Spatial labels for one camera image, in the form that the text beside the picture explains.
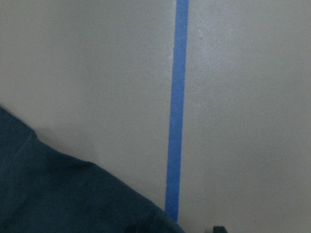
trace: blue tape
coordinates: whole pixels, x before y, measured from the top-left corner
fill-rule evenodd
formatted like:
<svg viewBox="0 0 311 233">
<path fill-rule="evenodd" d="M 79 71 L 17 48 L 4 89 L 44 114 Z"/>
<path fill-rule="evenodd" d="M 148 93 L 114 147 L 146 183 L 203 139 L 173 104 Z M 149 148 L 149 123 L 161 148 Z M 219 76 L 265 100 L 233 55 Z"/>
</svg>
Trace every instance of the blue tape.
<svg viewBox="0 0 311 233">
<path fill-rule="evenodd" d="M 178 220 L 189 0 L 177 0 L 165 211 Z"/>
</svg>

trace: gray surface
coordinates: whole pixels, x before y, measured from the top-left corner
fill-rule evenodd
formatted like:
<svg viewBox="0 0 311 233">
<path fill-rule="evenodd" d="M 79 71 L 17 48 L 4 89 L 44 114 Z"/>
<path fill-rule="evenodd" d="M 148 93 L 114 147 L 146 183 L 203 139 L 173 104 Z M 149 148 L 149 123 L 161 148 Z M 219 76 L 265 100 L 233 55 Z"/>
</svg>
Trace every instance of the gray surface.
<svg viewBox="0 0 311 233">
<path fill-rule="evenodd" d="M 311 229 L 311 1 L 190 2 L 180 224 Z"/>
<path fill-rule="evenodd" d="M 0 104 L 164 205 L 175 2 L 0 2 Z"/>
</svg>

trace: clothing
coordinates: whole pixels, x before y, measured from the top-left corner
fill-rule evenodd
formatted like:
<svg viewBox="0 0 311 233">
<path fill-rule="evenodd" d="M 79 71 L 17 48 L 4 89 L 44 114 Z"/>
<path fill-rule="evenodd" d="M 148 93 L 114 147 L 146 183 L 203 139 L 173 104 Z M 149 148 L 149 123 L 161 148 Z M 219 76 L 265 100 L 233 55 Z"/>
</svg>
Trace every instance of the clothing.
<svg viewBox="0 0 311 233">
<path fill-rule="evenodd" d="M 1 233 L 183 233 L 91 162 L 62 154 L 0 108 Z"/>
</svg>

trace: blue stripe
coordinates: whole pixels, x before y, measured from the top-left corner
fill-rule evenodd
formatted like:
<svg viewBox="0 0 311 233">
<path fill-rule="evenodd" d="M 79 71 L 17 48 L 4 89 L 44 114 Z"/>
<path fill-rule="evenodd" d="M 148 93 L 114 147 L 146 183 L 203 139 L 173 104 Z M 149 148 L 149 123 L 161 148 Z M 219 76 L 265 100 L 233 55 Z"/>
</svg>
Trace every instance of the blue stripe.
<svg viewBox="0 0 311 233">
<path fill-rule="evenodd" d="M 177 0 L 165 211 L 178 220 L 189 0 Z"/>
</svg>

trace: dark sleeve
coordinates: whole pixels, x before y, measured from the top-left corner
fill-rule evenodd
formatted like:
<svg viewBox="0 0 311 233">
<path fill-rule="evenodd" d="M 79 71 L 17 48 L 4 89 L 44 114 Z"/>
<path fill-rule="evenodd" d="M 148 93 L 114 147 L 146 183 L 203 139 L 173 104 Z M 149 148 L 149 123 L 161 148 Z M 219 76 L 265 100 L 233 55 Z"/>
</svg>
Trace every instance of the dark sleeve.
<svg viewBox="0 0 311 233">
<path fill-rule="evenodd" d="M 183 232 L 110 173 L 51 149 L 1 108 L 0 206 L 4 233 Z"/>
</svg>

